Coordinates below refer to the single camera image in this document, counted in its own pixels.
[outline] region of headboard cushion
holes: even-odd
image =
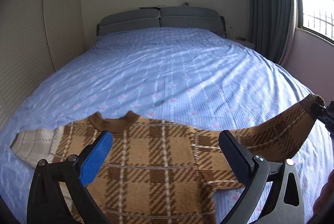
[[[159,10],[136,9],[104,17],[100,22],[98,35],[151,27],[160,27]]]
[[[218,12],[200,7],[161,8],[160,27],[202,28],[217,35],[226,33]]]

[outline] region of bedsheet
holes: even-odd
[[[280,66],[208,30],[150,28],[109,34],[46,79],[1,131],[0,194],[25,223],[33,169],[9,148],[19,130],[53,129],[96,111],[116,118],[128,110],[204,129],[244,128],[270,119],[309,93]],[[333,169],[330,137],[320,122],[293,160],[306,222]],[[250,221],[258,217],[269,188]],[[218,223],[241,192],[214,194]]]

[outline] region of gray curtain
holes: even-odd
[[[256,51],[284,64],[290,51],[296,26],[296,0],[249,0],[248,40]]]

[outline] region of silver bolt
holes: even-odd
[[[287,159],[287,164],[289,166],[293,166],[293,160],[292,159]]]
[[[70,162],[73,162],[76,160],[76,155],[75,154],[71,154],[68,158],[67,158]]]
[[[39,160],[38,165],[39,166],[44,166],[45,165],[45,160],[44,159]]]
[[[263,161],[263,156],[262,155],[255,155],[254,159],[258,162],[262,162]]]

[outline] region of white nightstand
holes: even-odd
[[[241,44],[241,45],[243,45],[243,46],[245,46],[245,47],[247,47],[247,48],[255,50],[255,44],[254,43],[250,43],[250,42],[248,42],[246,40],[238,40],[238,39],[232,39],[232,40],[235,41],[235,42],[237,42],[237,43],[239,43],[239,44]]]

